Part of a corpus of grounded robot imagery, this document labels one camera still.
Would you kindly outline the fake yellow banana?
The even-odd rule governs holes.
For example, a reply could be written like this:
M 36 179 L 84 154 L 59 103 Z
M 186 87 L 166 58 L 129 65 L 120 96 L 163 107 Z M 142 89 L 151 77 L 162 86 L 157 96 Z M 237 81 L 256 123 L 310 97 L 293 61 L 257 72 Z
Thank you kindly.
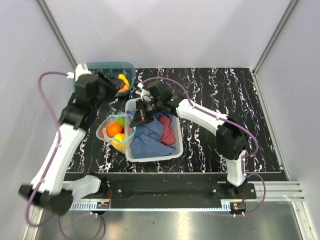
M 130 86 L 129 81 L 128 81 L 127 77 L 126 77 L 124 74 L 120 73 L 120 74 L 118 75 L 118 78 L 119 78 L 120 80 L 122 80 L 128 87 Z

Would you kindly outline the clear zip top bag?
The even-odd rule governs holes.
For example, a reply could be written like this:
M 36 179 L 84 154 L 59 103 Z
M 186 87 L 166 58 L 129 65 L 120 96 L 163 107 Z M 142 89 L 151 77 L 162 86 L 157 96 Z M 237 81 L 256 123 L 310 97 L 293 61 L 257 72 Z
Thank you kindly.
M 110 114 L 97 128 L 96 137 L 125 154 L 136 131 L 130 126 L 132 120 L 133 116 L 127 113 Z

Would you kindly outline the fake yellow lemon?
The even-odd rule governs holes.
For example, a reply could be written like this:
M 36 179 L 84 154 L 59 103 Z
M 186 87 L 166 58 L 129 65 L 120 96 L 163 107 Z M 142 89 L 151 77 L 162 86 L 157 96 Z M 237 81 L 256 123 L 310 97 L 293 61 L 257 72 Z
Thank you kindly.
M 124 133 L 117 133 L 112 137 L 111 144 L 118 150 L 122 151 L 125 147 L 123 141 L 125 140 Z

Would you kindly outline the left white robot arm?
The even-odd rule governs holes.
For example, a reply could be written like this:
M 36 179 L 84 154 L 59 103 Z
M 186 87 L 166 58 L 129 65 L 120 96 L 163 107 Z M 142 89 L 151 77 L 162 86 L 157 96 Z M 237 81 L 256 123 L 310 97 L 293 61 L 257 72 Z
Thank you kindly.
M 75 90 L 57 122 L 57 132 L 40 170 L 31 183 L 22 184 L 19 194 L 54 215 L 65 215 L 72 204 L 93 194 L 103 198 L 108 193 L 107 179 L 96 173 L 64 183 L 67 168 L 78 145 L 86 136 L 101 104 L 113 100 L 124 82 L 106 73 L 80 70 L 65 76 L 75 80 Z

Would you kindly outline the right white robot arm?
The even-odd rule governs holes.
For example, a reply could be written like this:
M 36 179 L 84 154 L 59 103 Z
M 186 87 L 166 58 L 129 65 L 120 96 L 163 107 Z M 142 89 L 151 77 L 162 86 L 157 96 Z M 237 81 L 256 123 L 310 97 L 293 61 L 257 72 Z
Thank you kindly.
M 150 78 L 147 88 L 143 83 L 138 87 L 146 92 L 148 100 L 142 96 L 126 102 L 125 110 L 134 111 L 131 125 L 142 126 L 151 122 L 156 113 L 171 114 L 175 118 L 186 119 L 202 126 L 216 137 L 217 152 L 225 158 L 227 165 L 226 184 L 222 191 L 232 198 L 239 198 L 245 193 L 249 176 L 245 172 L 244 162 L 249 156 L 246 145 L 251 138 L 256 138 L 239 124 L 239 117 L 231 117 L 209 110 L 193 102 L 188 94 L 174 95 L 160 78 Z

